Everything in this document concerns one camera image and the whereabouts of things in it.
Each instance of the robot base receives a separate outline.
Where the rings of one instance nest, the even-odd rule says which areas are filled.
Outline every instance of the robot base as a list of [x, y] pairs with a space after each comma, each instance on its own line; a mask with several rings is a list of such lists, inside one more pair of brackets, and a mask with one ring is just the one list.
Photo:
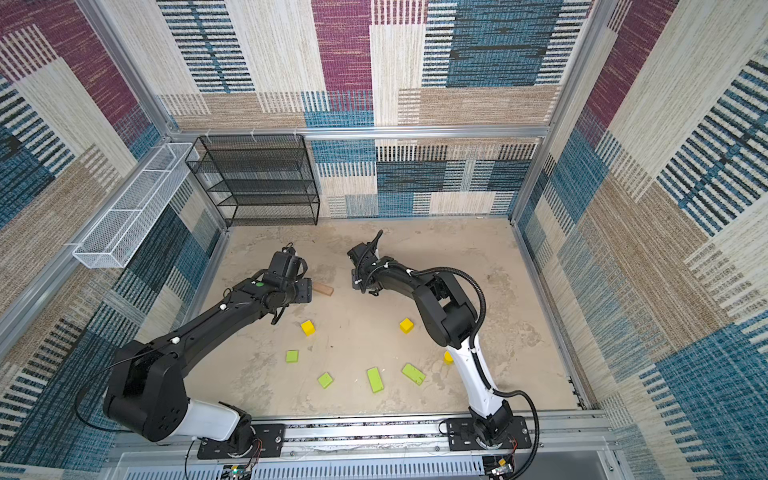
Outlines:
[[[451, 452], [464, 452], [466, 450], [482, 450], [485, 449], [483, 445], [480, 445], [475, 434], [475, 427], [473, 426], [473, 420], [464, 418], [446, 419], [445, 427], [448, 432], [448, 444], [451, 448]], [[511, 449], [512, 440], [518, 441], [518, 449], [531, 448], [531, 436], [528, 431], [528, 426], [525, 424], [525, 418], [516, 416], [512, 417], [512, 422], [507, 429], [509, 440], [505, 440], [496, 449]]]
[[[251, 425], [256, 437], [253, 440], [253, 444], [258, 444], [258, 439], [261, 440], [261, 458], [274, 458], [279, 457], [283, 451], [283, 434], [286, 426], [282, 423], [274, 423], [270, 425]], [[244, 458], [249, 459], [253, 455], [253, 449], [248, 450], [245, 454], [239, 457], [233, 457], [235, 453], [234, 448], [229, 443], [216, 442], [215, 440], [204, 439], [200, 444], [200, 449], [197, 450], [197, 459], [199, 460], [220, 460], [222, 458]]]

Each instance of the white wire basket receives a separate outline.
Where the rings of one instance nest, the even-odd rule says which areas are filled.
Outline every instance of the white wire basket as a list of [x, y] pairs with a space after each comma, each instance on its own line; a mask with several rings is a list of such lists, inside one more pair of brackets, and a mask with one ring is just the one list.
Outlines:
[[88, 268], [125, 268], [187, 177], [184, 160], [199, 157], [191, 143], [158, 149], [74, 249], [74, 257]]

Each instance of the concrete floor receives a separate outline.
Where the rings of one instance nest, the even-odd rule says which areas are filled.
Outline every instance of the concrete floor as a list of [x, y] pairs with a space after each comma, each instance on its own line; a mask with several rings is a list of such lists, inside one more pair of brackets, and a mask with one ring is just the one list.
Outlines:
[[[318, 226], [236, 227], [204, 308], [225, 288], [266, 267], [288, 242], [309, 264], [308, 277], [333, 286], [330, 297], [290, 306], [276, 326], [271, 316], [242, 329], [216, 348], [186, 378], [187, 394], [224, 401], [253, 415], [354, 415], [461, 412], [468, 407], [461, 378], [443, 363], [444, 349], [424, 329], [410, 298], [392, 291], [361, 295], [350, 286], [347, 250], [384, 229], [379, 254], [424, 269], [453, 266], [472, 275], [488, 301], [478, 337], [500, 389], [523, 389], [537, 409], [573, 409], [575, 397], [506, 220], [321, 220]], [[476, 303], [474, 290], [462, 286]], [[399, 323], [410, 318], [408, 335]], [[300, 328], [312, 320], [316, 333]], [[287, 350], [300, 351], [286, 363]], [[417, 386], [400, 370], [407, 363], [426, 374]], [[366, 370], [377, 366], [384, 390], [372, 393]], [[323, 389], [324, 372], [333, 384]], [[516, 399], [513, 408], [528, 409]]]

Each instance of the black wire shelf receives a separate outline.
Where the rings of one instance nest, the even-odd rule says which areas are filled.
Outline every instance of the black wire shelf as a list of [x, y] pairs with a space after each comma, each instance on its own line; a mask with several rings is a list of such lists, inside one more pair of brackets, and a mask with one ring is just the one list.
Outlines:
[[187, 166], [228, 226], [317, 225], [320, 198], [300, 135], [199, 137]]

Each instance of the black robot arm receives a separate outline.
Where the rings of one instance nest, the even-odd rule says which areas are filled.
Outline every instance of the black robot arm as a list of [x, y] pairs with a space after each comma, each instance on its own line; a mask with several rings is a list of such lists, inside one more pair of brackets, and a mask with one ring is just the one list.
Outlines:
[[310, 302], [312, 280], [303, 278], [306, 268], [289, 243], [275, 252], [269, 269], [239, 282], [180, 329], [146, 344], [134, 340], [123, 346], [115, 362], [131, 360], [112, 370], [104, 414], [152, 442], [173, 434], [195, 435], [228, 442], [233, 452], [244, 452], [253, 443], [250, 416], [235, 407], [187, 398], [184, 377], [246, 325], [268, 313], [275, 324], [291, 303]]
[[[502, 392], [496, 388], [485, 363], [478, 331], [485, 318], [485, 296], [480, 286], [467, 273], [451, 267], [414, 270], [392, 257], [379, 257], [378, 244], [383, 231], [368, 243], [358, 243], [347, 255], [355, 265], [352, 270], [353, 288], [373, 296], [382, 290], [393, 290], [413, 298], [419, 309], [424, 327], [440, 346], [453, 357], [462, 377], [469, 399], [469, 412], [474, 419], [478, 444], [489, 449], [498, 448], [510, 436], [514, 416], [507, 398], [522, 396], [531, 406], [535, 423], [535, 437], [531, 454], [516, 472], [506, 472], [502, 478], [517, 478], [528, 469], [538, 449], [538, 414], [531, 398], [521, 390]], [[475, 289], [480, 302], [480, 313], [459, 285], [460, 276]]]

